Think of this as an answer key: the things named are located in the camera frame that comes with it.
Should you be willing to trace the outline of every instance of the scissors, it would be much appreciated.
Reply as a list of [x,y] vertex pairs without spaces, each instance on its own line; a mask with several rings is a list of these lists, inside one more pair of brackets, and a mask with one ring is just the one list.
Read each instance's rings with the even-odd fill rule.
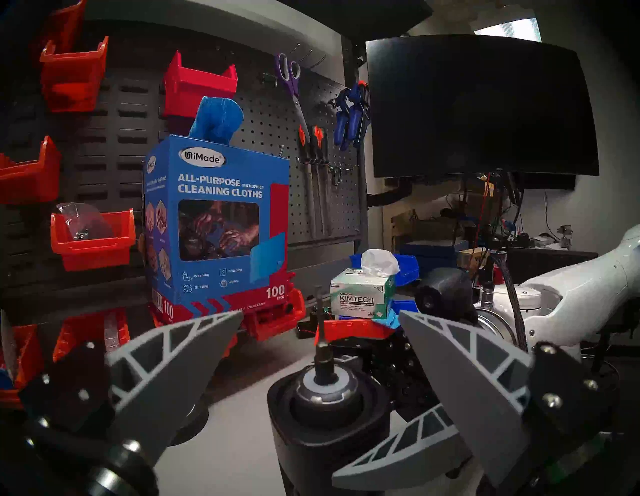
[[284,53],[279,53],[276,55],[276,73],[285,84],[285,86],[289,89],[293,104],[296,106],[298,121],[300,121],[302,132],[305,135],[305,143],[309,143],[309,130],[307,128],[305,116],[302,113],[300,101],[298,100],[298,98],[300,97],[300,94],[298,93],[298,81],[300,80],[301,74],[300,64],[295,61],[288,62],[287,56]]

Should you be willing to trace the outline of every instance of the white tissue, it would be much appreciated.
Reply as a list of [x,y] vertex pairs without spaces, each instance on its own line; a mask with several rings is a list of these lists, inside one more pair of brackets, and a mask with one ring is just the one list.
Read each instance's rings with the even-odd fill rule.
[[373,248],[362,254],[360,266],[364,275],[371,277],[389,277],[400,272],[398,261],[393,253]]

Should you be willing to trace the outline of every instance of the window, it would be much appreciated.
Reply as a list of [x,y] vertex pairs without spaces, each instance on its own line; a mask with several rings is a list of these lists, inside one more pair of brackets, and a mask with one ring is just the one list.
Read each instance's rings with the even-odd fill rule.
[[486,36],[506,36],[507,38],[519,38],[521,40],[530,40],[532,42],[540,42],[540,30],[538,29],[538,21],[536,18],[520,19],[513,22],[505,22],[496,26],[478,29],[477,35]]

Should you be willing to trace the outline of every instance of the purple scissors handle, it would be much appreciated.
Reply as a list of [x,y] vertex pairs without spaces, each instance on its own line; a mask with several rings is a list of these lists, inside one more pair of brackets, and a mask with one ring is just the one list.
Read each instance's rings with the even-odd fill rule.
[[287,61],[287,56],[284,53],[276,55],[276,73],[281,81],[284,82],[289,89],[291,96],[299,97],[298,93],[298,80],[300,79],[300,65],[298,62]]

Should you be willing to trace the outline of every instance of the uimade logo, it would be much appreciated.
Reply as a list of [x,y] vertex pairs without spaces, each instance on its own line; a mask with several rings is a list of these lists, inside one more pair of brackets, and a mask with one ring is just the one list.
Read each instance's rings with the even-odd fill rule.
[[225,163],[223,154],[209,148],[185,148],[178,155],[187,164],[195,165],[196,167],[221,167]]
[[151,155],[149,157],[149,162],[147,162],[147,174],[151,174],[156,168],[156,156]]

